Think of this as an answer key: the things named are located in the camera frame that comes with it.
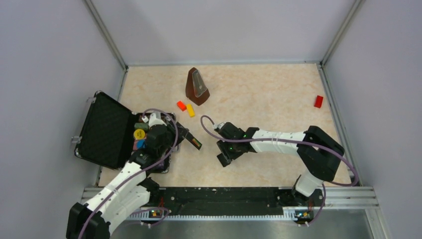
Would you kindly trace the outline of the black remote control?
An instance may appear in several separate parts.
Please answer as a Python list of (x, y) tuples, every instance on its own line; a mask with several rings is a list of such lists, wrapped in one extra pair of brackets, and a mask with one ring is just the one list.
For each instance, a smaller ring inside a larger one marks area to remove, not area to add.
[(185, 139), (192, 144), (197, 150), (200, 150), (202, 143), (200, 143), (190, 132), (186, 134)]

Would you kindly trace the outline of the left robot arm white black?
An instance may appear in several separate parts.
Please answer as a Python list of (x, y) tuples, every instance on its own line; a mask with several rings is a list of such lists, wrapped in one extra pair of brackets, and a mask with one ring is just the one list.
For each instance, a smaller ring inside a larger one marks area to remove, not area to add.
[(170, 114), (158, 109), (143, 113), (141, 121), (148, 124), (144, 146), (130, 155), (118, 175), (99, 193), (84, 204), (73, 205), (66, 238), (108, 239), (136, 209), (158, 203), (158, 185), (148, 178), (149, 170), (193, 136)]

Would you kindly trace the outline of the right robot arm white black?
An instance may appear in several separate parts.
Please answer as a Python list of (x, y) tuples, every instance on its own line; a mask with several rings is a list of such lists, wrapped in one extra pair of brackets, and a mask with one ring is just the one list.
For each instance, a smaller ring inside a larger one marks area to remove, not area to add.
[(344, 148), (318, 126), (311, 125), (303, 132), (272, 132), (250, 127), (246, 131), (230, 122), (214, 126), (221, 136), (217, 142), (222, 166), (228, 166), (245, 153), (277, 152), (299, 157), (306, 171), (292, 188), (293, 201), (304, 206), (312, 199), (315, 189), (323, 182), (334, 180)]

